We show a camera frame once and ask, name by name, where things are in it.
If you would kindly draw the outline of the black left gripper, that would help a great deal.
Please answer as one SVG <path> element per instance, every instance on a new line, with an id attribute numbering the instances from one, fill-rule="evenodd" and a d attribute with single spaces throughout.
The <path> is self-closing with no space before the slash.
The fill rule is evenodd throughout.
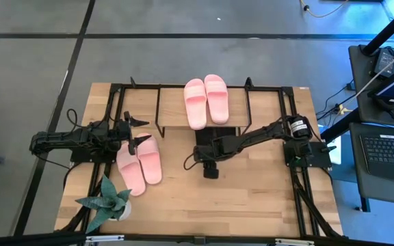
<path id="1" fill-rule="evenodd" d="M 151 135 L 144 135 L 141 137 L 134 137 L 131 131 L 131 127 L 139 127 L 149 125 L 150 122 L 143 120 L 136 120 L 131 117 L 128 111 L 124 112 L 124 119 L 118 120 L 118 124 L 115 127 L 116 130 L 116 141 L 121 147 L 122 143 L 125 141 L 128 143 L 128 151 L 130 155 L 135 155 L 135 146 L 140 145 L 142 142 L 151 138 Z"/>

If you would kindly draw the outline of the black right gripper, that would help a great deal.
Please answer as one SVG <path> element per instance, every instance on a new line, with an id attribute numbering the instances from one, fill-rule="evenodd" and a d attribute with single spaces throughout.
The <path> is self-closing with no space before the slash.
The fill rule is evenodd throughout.
<path id="1" fill-rule="evenodd" d="M 197 137 L 193 149 L 193 157 L 197 163 L 203 164 L 203 176 L 208 179 L 218 179 L 217 162 L 225 161 L 234 155 L 234 137 L 227 135 L 209 139 Z"/>

